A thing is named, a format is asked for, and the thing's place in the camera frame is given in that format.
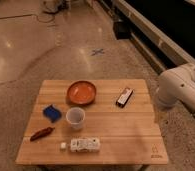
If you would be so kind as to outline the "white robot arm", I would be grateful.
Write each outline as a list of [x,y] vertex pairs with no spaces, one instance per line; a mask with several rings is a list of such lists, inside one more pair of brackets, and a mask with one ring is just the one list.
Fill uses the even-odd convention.
[[162,72],[158,77],[155,104],[168,110],[182,101],[195,110],[195,64],[187,63]]

